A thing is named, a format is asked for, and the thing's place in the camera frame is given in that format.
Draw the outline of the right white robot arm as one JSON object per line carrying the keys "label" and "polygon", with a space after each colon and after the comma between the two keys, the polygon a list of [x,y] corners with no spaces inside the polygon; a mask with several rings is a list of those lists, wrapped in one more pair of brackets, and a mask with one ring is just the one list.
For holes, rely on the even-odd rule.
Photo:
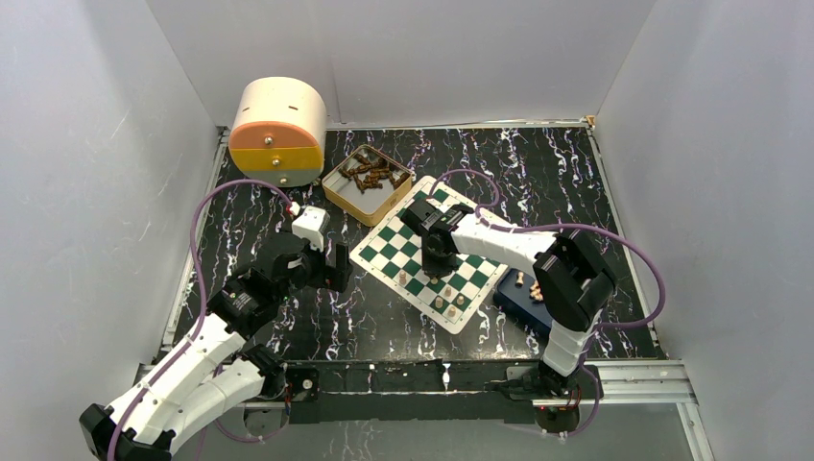
{"label": "right white robot arm", "polygon": [[615,291],[617,278],[582,225],[552,230],[494,223],[469,206],[442,210],[418,199],[399,218],[420,240],[422,271],[440,279],[476,255],[535,277],[551,319],[539,364],[542,391],[566,397],[579,383],[582,353]]}

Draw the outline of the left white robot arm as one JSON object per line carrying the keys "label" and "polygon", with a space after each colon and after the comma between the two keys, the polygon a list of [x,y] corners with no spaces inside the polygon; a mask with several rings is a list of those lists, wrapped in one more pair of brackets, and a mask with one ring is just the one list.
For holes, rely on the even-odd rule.
{"label": "left white robot arm", "polygon": [[169,460],[196,432],[237,404],[289,395],[284,360],[247,342],[302,288],[347,289],[353,266],[346,244],[330,263],[321,247],[290,232],[268,254],[209,296],[185,338],[115,401],[89,405],[79,418],[99,460]]}

